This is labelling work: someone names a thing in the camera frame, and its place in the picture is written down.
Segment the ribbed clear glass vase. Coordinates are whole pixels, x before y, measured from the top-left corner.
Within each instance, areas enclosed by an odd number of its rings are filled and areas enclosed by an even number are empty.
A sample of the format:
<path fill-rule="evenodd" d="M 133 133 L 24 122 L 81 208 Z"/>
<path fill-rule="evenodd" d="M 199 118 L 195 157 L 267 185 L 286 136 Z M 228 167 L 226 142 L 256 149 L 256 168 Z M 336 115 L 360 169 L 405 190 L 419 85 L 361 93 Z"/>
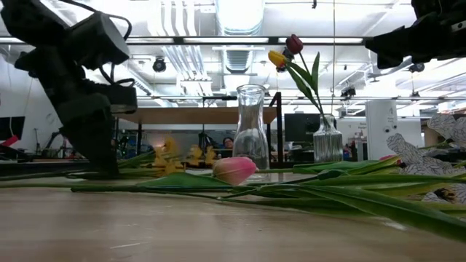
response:
<path fill-rule="evenodd" d="M 326 114 L 320 117 L 319 130 L 313 134 L 315 162 L 341 162 L 343 160 L 342 133 L 335 126 L 334 116 Z"/>

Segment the light green flower stem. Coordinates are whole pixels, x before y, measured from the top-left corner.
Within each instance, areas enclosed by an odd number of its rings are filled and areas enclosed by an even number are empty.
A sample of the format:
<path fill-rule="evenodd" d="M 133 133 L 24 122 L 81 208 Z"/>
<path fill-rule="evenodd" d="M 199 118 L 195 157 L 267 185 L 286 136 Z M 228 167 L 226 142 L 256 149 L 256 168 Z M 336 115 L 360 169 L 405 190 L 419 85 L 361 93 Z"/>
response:
<path fill-rule="evenodd" d="M 155 180 L 130 184 L 90 183 L 8 183 L 3 188 L 69 188 L 72 191 L 175 191 L 184 189 L 230 189 L 240 185 L 257 171 L 256 164 L 247 157 L 219 159 L 209 175 L 172 172 Z"/>

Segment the yellow artificial tulip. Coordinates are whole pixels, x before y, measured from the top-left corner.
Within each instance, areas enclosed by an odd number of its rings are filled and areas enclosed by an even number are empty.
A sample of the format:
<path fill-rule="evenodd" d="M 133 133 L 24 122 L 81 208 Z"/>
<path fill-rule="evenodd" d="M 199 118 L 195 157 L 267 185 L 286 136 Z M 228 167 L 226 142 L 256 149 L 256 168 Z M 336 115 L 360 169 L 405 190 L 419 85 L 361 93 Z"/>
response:
<path fill-rule="evenodd" d="M 319 111 L 320 115 L 323 117 L 324 125 L 329 127 L 330 124 L 325 118 L 323 106 L 322 106 L 322 103 L 320 102 L 320 96 L 319 96 L 318 73 L 319 73 L 319 64 L 320 64 L 320 53 L 316 55 L 311 71 L 307 68 L 307 64 L 304 62 L 302 55 L 300 55 L 300 57 L 303 61 L 304 68 L 300 67 L 294 62 L 291 62 L 289 59 L 287 59 L 284 55 L 280 54 L 279 52 L 270 51 L 268 56 L 269 56 L 269 60 L 277 68 L 286 69 L 286 71 L 291 75 L 291 78 L 294 80 L 299 91 L 308 100 L 310 100 L 311 103 Z"/>

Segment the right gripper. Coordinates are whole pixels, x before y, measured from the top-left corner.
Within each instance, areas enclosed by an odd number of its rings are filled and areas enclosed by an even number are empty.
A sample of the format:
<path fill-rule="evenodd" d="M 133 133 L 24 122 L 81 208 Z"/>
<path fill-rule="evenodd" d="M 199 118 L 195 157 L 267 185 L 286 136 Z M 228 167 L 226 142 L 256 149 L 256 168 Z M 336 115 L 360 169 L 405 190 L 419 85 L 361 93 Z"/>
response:
<path fill-rule="evenodd" d="M 466 57 L 466 0 L 411 0 L 416 21 L 366 40 L 378 69 L 399 66 L 407 56 L 446 60 Z"/>

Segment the wooden shelf black metal legs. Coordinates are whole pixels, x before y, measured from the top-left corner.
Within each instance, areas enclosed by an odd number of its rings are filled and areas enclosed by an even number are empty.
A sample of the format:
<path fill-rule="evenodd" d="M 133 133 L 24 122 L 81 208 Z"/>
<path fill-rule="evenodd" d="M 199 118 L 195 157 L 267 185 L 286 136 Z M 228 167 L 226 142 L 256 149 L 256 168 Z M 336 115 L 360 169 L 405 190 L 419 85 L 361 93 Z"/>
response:
<path fill-rule="evenodd" d="M 237 107 L 217 107 L 217 108 L 148 108 L 137 109 L 134 114 L 118 114 L 118 118 L 139 124 L 238 124 L 239 111 Z M 263 118 L 264 125 L 278 117 L 277 109 L 264 106 Z M 269 151 L 270 143 L 266 137 Z"/>

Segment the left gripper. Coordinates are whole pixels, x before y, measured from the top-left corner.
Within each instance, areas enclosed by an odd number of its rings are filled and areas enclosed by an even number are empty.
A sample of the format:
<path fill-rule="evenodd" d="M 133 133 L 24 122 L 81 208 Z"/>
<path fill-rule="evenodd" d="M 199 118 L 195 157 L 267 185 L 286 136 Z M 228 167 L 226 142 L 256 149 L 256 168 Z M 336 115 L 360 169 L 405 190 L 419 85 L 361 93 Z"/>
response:
<path fill-rule="evenodd" d="M 94 169 L 118 174 L 111 114 L 137 110 L 135 88 L 87 79 L 84 69 L 57 47 L 21 52 L 15 67 L 39 80 L 60 120 L 66 122 L 60 133 L 74 150 Z"/>

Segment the silver ceiling air duct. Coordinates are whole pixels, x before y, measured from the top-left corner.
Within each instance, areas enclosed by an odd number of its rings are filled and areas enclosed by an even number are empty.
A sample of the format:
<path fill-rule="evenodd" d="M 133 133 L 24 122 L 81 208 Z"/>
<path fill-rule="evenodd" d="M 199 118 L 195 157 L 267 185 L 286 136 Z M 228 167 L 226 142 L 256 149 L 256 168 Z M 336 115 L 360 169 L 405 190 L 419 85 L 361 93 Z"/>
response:
<path fill-rule="evenodd" d="M 215 0 L 222 36 L 257 36 L 264 19 L 265 0 Z"/>

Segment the black wall screen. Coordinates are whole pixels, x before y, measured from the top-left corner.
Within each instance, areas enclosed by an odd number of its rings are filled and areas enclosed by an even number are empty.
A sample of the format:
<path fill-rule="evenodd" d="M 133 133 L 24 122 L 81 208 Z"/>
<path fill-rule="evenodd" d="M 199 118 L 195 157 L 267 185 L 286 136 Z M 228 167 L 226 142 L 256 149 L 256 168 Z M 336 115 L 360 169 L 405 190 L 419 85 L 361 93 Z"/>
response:
<path fill-rule="evenodd" d="M 0 117 L 0 140 L 7 140 L 13 136 L 17 136 L 20 140 L 24 124 L 24 116 Z"/>

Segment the smooth clear glass carafe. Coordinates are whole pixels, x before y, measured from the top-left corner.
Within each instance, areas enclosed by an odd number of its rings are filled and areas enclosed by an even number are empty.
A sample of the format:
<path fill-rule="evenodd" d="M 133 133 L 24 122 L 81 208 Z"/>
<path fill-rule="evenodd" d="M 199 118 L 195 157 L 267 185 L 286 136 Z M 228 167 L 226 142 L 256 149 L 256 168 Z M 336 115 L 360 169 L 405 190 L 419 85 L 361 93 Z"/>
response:
<path fill-rule="evenodd" d="M 245 84 L 237 88 L 239 120 L 234 137 L 233 156 L 251 159 L 260 170 L 269 168 L 269 147 L 264 131 L 265 88 Z"/>

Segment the black metal table frame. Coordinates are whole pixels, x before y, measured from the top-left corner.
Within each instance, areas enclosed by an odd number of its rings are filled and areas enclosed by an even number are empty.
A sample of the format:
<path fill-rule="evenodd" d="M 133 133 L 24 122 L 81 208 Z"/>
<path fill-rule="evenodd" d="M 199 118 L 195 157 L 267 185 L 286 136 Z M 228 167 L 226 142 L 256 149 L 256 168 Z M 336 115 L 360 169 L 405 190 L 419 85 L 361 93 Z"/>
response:
<path fill-rule="evenodd" d="M 0 162 L 0 177 L 27 175 L 33 173 L 55 172 L 64 170 L 81 170 L 90 167 L 83 162 Z"/>

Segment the black computer monitor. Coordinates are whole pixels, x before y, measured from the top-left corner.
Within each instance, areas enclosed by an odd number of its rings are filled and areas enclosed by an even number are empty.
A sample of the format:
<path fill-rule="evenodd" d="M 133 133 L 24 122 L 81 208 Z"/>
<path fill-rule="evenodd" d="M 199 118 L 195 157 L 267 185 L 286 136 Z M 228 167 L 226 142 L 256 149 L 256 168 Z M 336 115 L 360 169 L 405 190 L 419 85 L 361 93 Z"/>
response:
<path fill-rule="evenodd" d="M 320 128 L 319 114 L 285 114 L 285 141 L 312 142 Z"/>

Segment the dark red artificial tulip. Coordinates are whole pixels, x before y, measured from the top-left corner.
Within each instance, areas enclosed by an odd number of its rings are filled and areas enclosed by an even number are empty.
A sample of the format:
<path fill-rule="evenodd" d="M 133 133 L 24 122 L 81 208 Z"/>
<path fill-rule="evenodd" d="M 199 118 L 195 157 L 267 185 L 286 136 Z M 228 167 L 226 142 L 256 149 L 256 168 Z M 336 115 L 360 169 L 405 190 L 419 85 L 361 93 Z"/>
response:
<path fill-rule="evenodd" d="M 320 53 L 318 53 L 312 64 L 312 70 L 310 71 L 307 67 L 307 64 L 304 60 L 304 57 L 301 51 L 304 48 L 304 45 L 301 39 L 292 34 L 285 40 L 286 47 L 293 55 L 299 55 L 301 61 L 304 65 L 304 68 L 295 64 L 294 62 L 287 60 L 285 62 L 285 67 L 287 68 L 288 73 L 291 75 L 292 79 L 295 81 L 298 89 L 308 98 L 312 104 L 318 109 L 320 115 L 323 117 L 323 122 L 325 127 L 330 127 L 328 120 L 325 117 L 323 106 L 320 101 L 319 96 L 319 84 L 318 84 L 318 72 L 320 64 Z"/>

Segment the yellow artificial flower spray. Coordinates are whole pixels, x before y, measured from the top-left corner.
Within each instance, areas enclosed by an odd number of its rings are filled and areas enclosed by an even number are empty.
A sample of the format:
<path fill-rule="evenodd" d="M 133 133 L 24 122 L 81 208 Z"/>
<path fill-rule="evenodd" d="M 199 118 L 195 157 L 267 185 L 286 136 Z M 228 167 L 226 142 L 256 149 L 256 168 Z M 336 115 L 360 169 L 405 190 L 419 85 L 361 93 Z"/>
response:
<path fill-rule="evenodd" d="M 111 180 L 131 178 L 161 178 L 175 172 L 212 167 L 216 154 L 208 146 L 208 157 L 199 146 L 192 145 L 187 154 L 178 150 L 178 144 L 172 138 L 165 139 L 162 146 L 118 161 L 119 174 L 107 175 L 103 172 L 70 172 L 66 178 L 85 180 Z"/>

